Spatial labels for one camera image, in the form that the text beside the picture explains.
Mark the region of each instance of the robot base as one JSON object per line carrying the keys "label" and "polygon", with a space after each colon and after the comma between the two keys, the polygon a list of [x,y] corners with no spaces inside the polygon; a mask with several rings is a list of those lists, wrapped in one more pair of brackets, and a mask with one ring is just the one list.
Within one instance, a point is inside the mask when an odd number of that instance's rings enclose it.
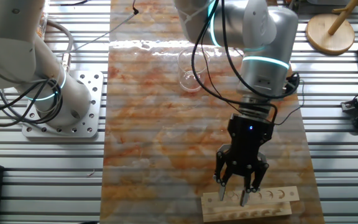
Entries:
{"label": "robot base", "polygon": [[[22,133],[27,138],[93,138],[98,134],[99,114],[101,106],[103,74],[92,71],[71,71],[75,80],[80,80],[91,93],[90,108],[87,114],[77,123],[59,128],[47,124],[23,124]],[[28,119],[39,119],[33,106],[27,115]]]}

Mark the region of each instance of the robotic arm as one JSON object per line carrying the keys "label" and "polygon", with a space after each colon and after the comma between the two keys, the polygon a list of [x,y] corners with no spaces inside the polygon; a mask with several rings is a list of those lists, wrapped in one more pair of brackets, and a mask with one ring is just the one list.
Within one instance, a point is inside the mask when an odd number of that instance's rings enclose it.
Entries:
{"label": "robotic arm", "polygon": [[[70,76],[36,34],[45,0],[0,0],[0,88],[25,92],[36,80],[54,79],[61,88],[60,112],[47,124],[54,129],[77,123],[89,108],[91,95],[85,85]],[[27,97],[34,98],[39,87]],[[42,118],[53,107],[55,92],[46,86],[35,107]]]}
{"label": "robotic arm", "polygon": [[[214,0],[174,0],[186,38],[196,42],[207,17],[211,15]],[[253,89],[268,96],[283,94],[289,69],[289,60],[298,16],[291,10],[267,7],[265,0],[227,0],[225,3],[227,46],[244,49],[247,54],[241,65],[241,77]],[[204,43],[223,46],[222,7],[218,5],[211,18]],[[237,92],[243,103],[266,103],[266,98],[250,91],[242,83]],[[216,153],[213,179],[220,184],[219,197],[223,200],[226,184],[233,174],[244,178],[241,205],[248,195],[259,190],[269,168],[259,147],[272,138],[274,123],[266,121],[269,108],[240,105],[241,115],[232,114],[228,131],[231,144],[225,144]],[[226,170],[221,177],[222,168]]]}

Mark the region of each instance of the marble surface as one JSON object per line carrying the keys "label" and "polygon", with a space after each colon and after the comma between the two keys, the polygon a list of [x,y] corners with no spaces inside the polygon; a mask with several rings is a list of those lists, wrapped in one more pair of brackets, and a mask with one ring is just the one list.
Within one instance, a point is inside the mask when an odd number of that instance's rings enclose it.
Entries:
{"label": "marble surface", "polygon": [[[236,111],[203,90],[180,88],[177,55],[193,44],[182,34],[171,0],[137,1],[137,8],[141,13],[110,36],[101,223],[202,223],[200,197],[219,188],[212,179],[215,153],[230,143],[226,128]],[[112,0],[111,10],[114,27],[132,8]],[[224,50],[205,50],[216,88],[238,100]],[[239,69],[240,55],[231,55]],[[298,98],[275,104],[281,122]],[[270,164],[262,188],[295,185],[300,201],[291,202],[292,215],[247,222],[324,223],[300,112],[276,126],[260,150]],[[233,176],[227,189],[242,185]]]}

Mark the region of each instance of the glass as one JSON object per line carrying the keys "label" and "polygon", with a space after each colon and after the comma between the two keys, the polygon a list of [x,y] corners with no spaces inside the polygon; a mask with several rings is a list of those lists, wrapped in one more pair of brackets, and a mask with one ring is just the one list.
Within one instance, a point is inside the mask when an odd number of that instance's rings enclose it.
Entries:
{"label": "glass", "polygon": [[[188,93],[195,93],[201,89],[200,84],[197,82],[194,76],[193,69],[191,68],[191,55],[193,53],[193,47],[182,50],[178,55],[179,66],[179,85]],[[195,68],[198,74],[198,78],[202,83],[205,82],[205,76],[207,75],[206,66],[209,63],[209,55],[201,48],[196,50],[195,54]]]}

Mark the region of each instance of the wooden base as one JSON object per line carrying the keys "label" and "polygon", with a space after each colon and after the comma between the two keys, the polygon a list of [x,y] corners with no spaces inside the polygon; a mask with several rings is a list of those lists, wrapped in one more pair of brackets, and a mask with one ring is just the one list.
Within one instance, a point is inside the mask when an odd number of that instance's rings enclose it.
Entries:
{"label": "wooden base", "polygon": [[241,191],[225,193],[223,201],[218,193],[206,193],[201,197],[204,222],[222,222],[250,218],[291,215],[290,202],[299,200],[297,187],[276,187],[251,193],[247,204],[240,206]]}
{"label": "wooden base", "polygon": [[204,223],[275,217],[292,214],[291,205],[289,202],[245,205],[244,207],[238,205],[236,207],[218,208],[204,208],[203,203],[201,203],[201,205],[203,206]]}
{"label": "wooden base", "polygon": [[320,14],[310,19],[306,36],[314,48],[326,54],[339,55],[352,47],[354,30],[349,22],[344,21],[334,35],[328,34],[337,18],[334,14]]}

